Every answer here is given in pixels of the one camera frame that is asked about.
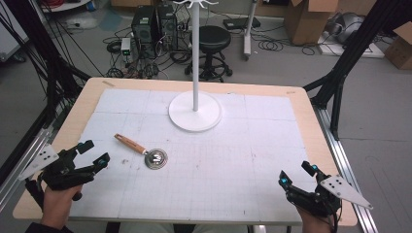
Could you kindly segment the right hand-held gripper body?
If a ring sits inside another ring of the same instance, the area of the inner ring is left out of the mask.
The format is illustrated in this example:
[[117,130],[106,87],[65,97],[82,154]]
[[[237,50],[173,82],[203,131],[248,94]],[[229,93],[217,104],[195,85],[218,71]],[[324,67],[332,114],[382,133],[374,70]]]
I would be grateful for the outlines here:
[[326,217],[335,214],[342,207],[341,201],[372,210],[373,206],[340,175],[317,174],[317,186],[308,192],[292,184],[286,177],[287,200],[313,216]]

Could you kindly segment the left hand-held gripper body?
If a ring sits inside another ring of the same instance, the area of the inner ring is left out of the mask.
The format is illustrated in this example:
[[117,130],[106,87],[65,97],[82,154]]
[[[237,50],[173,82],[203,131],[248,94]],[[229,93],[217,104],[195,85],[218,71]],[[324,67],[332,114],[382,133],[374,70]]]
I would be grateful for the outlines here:
[[38,171],[39,178],[52,190],[64,190],[80,184],[89,183],[96,175],[93,164],[77,168],[74,159],[78,155],[77,146],[56,152],[52,145],[44,146],[29,165],[18,176],[23,181]]

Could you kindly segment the wooden-handled metal strainer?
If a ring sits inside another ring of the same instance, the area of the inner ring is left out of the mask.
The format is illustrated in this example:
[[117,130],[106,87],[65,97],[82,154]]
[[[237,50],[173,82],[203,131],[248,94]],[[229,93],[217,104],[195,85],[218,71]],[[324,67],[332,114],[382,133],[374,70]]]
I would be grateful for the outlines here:
[[168,161],[168,155],[164,150],[147,150],[145,147],[141,146],[140,144],[132,141],[131,139],[121,134],[116,134],[115,138],[127,147],[129,147],[130,149],[143,155],[146,166],[152,170],[161,169],[166,165]]

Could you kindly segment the white hook stand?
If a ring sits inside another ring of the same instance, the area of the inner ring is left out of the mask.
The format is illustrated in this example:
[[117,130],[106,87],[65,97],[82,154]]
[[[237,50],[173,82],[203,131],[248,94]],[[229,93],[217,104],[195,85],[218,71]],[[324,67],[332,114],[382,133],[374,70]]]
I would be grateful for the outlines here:
[[222,119],[222,106],[211,94],[199,87],[199,10],[209,0],[183,0],[192,12],[192,90],[177,95],[170,103],[168,114],[172,122],[188,132],[204,132],[215,127]]

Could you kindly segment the person's left hand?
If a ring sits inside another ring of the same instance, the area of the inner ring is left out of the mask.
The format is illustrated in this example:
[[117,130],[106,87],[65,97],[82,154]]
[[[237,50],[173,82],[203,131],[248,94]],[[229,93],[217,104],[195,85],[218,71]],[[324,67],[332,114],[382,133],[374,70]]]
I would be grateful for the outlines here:
[[44,196],[43,216],[40,223],[48,227],[61,230],[69,217],[72,198],[82,191],[77,185],[65,190],[52,190],[47,187]]

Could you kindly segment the white grid mat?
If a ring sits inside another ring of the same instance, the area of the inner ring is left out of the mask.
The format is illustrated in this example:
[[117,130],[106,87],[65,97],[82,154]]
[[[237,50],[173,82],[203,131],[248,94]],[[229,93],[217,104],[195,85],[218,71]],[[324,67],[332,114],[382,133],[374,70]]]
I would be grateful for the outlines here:
[[[278,184],[281,171],[311,191],[316,182],[301,167],[308,156],[287,97],[218,95],[223,118],[191,133],[168,116],[171,91],[107,89],[82,134],[93,149],[77,166],[103,153],[111,160],[83,188],[73,217],[226,223],[292,223],[300,217]],[[121,134],[168,155],[148,168],[144,156],[115,138]]]

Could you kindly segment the black computer tower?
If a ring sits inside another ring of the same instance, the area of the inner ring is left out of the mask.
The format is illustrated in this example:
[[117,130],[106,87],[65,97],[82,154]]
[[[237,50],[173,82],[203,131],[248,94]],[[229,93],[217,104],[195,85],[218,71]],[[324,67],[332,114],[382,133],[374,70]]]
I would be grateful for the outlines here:
[[159,39],[155,6],[138,6],[131,28],[139,53],[145,58],[154,58],[155,44]]
[[169,4],[157,6],[160,39],[165,50],[176,50],[178,48],[177,18],[174,8]]

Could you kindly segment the white flat board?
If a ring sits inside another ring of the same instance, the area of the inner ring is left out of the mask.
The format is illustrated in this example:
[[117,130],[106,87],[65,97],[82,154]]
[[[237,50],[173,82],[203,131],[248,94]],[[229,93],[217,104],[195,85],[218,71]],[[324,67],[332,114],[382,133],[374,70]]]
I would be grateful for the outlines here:
[[[348,43],[352,39],[351,34],[348,35],[331,35],[324,32],[318,40],[318,48],[323,55],[340,56],[345,51],[344,42]],[[383,58],[384,53],[373,43],[371,43],[363,52],[362,57],[368,58]]]

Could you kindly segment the white wheeled stand leg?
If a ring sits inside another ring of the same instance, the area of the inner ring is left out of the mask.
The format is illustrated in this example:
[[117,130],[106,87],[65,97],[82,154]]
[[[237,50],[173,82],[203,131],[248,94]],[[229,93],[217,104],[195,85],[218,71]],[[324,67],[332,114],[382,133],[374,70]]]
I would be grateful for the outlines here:
[[251,7],[249,10],[248,20],[247,20],[247,27],[246,27],[246,31],[244,34],[243,55],[246,61],[249,60],[249,57],[252,54],[251,31],[253,27],[253,21],[254,21],[257,4],[258,4],[258,0],[252,0]]

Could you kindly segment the large open cardboard box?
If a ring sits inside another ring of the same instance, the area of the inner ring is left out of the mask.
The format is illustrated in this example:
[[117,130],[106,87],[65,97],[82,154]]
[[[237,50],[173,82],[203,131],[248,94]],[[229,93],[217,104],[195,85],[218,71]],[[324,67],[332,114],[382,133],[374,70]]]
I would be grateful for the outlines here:
[[316,44],[339,0],[290,0],[284,25],[294,45]]

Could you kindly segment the grey rounded appliance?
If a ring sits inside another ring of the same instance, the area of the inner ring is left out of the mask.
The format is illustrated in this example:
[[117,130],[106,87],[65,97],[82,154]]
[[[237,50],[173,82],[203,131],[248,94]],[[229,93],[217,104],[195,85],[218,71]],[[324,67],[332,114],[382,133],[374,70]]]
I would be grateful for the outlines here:
[[326,22],[325,31],[340,44],[347,44],[360,29],[364,18],[355,13],[337,13]]

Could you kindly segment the black flat device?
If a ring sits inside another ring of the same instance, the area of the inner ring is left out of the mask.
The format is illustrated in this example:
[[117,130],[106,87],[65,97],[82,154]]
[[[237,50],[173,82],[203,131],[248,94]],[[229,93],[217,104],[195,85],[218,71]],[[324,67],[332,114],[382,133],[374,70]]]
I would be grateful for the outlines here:
[[[247,29],[249,24],[249,19],[247,17],[239,17],[239,18],[228,18],[223,20],[223,26],[227,30],[235,30],[235,29]],[[255,17],[253,18],[252,28],[259,28],[261,23]]]

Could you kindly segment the black round stool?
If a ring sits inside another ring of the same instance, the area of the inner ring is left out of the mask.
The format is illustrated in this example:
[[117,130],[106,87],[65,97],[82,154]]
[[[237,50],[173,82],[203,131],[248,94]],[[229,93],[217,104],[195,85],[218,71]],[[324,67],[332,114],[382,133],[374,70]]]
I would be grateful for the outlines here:
[[205,25],[199,28],[199,48],[202,55],[199,64],[199,79],[210,81],[219,79],[223,83],[223,75],[230,77],[233,71],[225,62],[223,50],[231,43],[230,33],[216,25]]

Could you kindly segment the aluminium rail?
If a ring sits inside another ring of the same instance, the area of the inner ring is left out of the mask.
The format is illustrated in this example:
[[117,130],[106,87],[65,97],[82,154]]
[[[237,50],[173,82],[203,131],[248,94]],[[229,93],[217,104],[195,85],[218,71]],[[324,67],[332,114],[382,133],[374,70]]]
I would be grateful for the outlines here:
[[37,134],[25,140],[22,146],[15,149],[17,161],[5,180],[0,184],[0,213],[6,208],[20,184],[17,177],[34,159],[35,154],[45,146],[51,134],[50,130],[41,129]]
[[[314,112],[318,118],[319,124],[323,130],[326,138],[326,142],[329,146],[329,150],[332,154],[334,163],[339,174],[351,185],[351,187],[359,194],[362,195],[361,188],[358,184],[356,176],[353,172],[349,159],[344,151],[343,145],[339,140],[336,140],[329,129],[331,119],[327,110],[320,110],[314,108]],[[361,206],[359,204],[353,204],[358,224],[360,225],[363,233],[379,233],[375,221],[371,215],[370,209]]]

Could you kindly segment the black metal frame stand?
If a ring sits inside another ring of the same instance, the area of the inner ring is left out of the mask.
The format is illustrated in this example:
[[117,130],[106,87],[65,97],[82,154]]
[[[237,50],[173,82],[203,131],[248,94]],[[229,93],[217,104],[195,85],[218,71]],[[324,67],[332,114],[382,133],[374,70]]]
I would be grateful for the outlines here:
[[339,140],[338,125],[346,78],[378,32],[396,15],[401,7],[409,3],[412,4],[412,0],[376,0],[360,29],[333,68],[325,76],[303,87],[307,92],[319,88],[317,94],[310,98],[311,104],[318,109],[325,110],[328,101],[333,99],[329,130],[335,140]]
[[40,62],[31,48],[12,28],[12,25],[0,17],[0,23],[29,56],[38,77],[47,82],[47,105],[0,167],[0,186],[5,183],[17,167],[17,163],[22,159],[22,154],[28,149],[37,133],[45,126],[52,124],[57,104],[63,99],[76,99],[80,95],[83,88],[76,82],[75,77],[82,81],[88,81],[91,78],[91,75],[78,69],[62,57],[29,0],[0,0],[0,6],[4,5],[8,7],[34,49],[43,59]]

